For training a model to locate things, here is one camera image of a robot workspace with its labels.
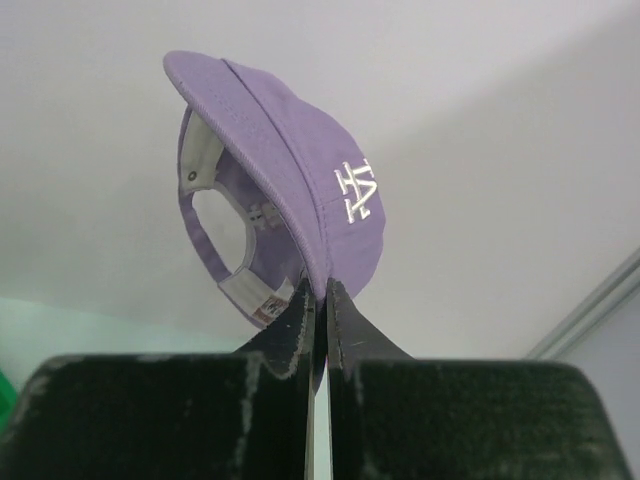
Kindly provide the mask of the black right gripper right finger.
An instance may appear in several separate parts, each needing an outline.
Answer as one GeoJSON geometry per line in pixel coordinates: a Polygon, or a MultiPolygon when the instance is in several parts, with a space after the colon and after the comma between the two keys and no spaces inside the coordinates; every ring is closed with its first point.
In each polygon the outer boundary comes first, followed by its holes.
{"type": "Polygon", "coordinates": [[[336,479],[629,479],[596,389],[548,361],[416,359],[330,280],[336,479]]]}

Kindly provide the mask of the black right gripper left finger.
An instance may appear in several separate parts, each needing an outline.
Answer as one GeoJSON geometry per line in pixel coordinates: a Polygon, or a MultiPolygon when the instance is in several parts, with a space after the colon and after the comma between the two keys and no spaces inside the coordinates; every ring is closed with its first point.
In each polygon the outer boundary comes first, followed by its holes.
{"type": "Polygon", "coordinates": [[[42,363],[1,436],[5,479],[309,479],[316,301],[234,352],[42,363]]]}

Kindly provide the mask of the lavender baseball cap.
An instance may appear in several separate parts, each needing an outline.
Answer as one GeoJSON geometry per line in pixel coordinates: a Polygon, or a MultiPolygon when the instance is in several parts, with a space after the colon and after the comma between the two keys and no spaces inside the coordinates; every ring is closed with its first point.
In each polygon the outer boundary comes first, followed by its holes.
{"type": "Polygon", "coordinates": [[[359,294],[382,255],[385,213],[373,168],[351,134],[269,72],[182,50],[166,54],[163,67],[186,103],[179,209],[223,295],[262,328],[302,281],[318,301],[330,279],[359,294]],[[209,190],[245,227],[246,249],[233,269],[193,204],[209,190]]]}

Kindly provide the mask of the green plastic tray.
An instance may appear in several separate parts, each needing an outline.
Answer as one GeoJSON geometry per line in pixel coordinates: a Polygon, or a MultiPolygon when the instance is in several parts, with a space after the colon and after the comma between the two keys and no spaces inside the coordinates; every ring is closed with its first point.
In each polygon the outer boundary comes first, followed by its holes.
{"type": "Polygon", "coordinates": [[[0,430],[4,431],[9,420],[10,414],[16,403],[16,390],[11,382],[0,371],[0,430]]]}

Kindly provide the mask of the aluminium frame post right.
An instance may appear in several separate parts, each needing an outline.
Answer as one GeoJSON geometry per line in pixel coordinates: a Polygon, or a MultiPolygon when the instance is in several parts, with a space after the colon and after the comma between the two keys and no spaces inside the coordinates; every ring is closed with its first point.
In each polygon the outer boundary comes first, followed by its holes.
{"type": "Polygon", "coordinates": [[[639,249],[636,249],[525,358],[556,360],[563,357],[638,292],[639,249]]]}

